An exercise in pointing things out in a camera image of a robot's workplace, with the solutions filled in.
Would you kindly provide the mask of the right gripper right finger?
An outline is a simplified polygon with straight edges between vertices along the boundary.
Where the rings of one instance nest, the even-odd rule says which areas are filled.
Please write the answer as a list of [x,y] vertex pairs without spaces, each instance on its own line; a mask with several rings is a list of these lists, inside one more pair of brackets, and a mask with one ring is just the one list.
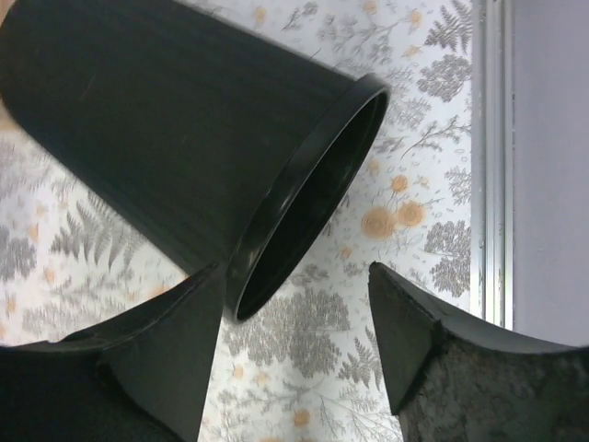
[[383,263],[370,308],[391,412],[407,441],[584,441],[588,350],[493,325]]

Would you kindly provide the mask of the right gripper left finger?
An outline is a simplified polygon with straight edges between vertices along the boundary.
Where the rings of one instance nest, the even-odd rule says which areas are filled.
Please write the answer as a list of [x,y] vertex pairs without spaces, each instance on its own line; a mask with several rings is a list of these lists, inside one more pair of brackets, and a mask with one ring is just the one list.
[[194,441],[222,317],[224,270],[61,341],[1,351],[5,441]]

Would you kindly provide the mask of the large black plastic bin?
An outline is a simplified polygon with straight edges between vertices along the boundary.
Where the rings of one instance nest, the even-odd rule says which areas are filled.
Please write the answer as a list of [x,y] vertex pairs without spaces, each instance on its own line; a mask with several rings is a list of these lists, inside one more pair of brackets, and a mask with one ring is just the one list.
[[1,26],[12,118],[182,270],[221,263],[234,322],[328,223],[389,95],[176,1],[17,1]]

